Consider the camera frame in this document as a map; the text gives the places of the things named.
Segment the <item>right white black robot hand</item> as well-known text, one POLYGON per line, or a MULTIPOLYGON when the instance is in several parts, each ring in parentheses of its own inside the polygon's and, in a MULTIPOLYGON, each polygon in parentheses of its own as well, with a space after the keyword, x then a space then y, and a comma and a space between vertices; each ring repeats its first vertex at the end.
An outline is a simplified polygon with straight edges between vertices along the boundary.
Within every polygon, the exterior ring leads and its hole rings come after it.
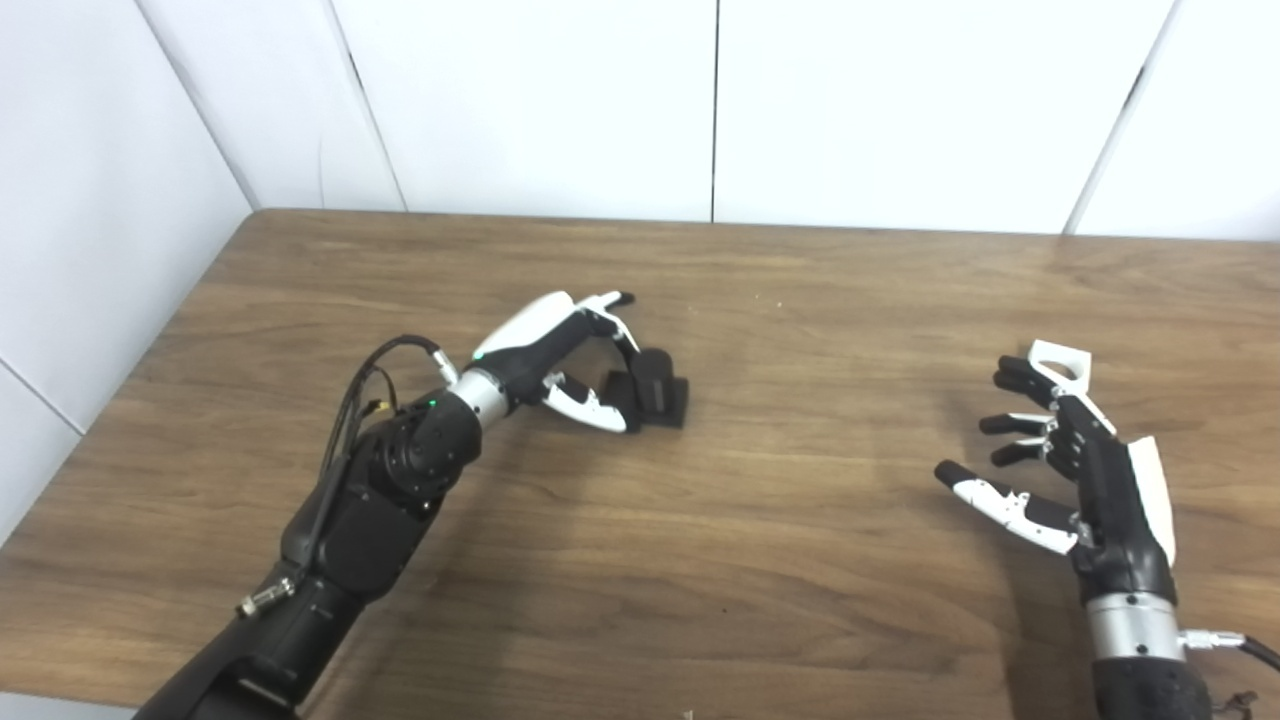
POLYGON ((1041 461, 1076 492, 1068 506, 991 480, 943 460, 936 479, 1007 533, 1066 557, 1083 603, 1110 594, 1178 602, 1172 506, 1153 437, 1125 441, 1088 395, 1091 356, 1004 355, 995 384, 1036 402, 1038 413, 980 419, 987 436, 1012 436, 989 460, 997 468, 1041 461))

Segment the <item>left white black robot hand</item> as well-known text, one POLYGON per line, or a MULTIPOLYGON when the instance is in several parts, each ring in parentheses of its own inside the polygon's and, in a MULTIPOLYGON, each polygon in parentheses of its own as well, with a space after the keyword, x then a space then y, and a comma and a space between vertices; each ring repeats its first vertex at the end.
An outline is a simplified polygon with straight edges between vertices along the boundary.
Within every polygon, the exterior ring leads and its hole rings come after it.
POLYGON ((596 391, 558 370, 591 338, 608 338, 626 365, 640 347, 614 307, 630 305, 625 291, 596 293, 576 301, 566 291, 547 293, 506 320, 474 351, 449 392, 477 415, 483 429, 522 406, 545 406, 570 420, 612 433, 637 433, 634 410, 607 405, 596 391))

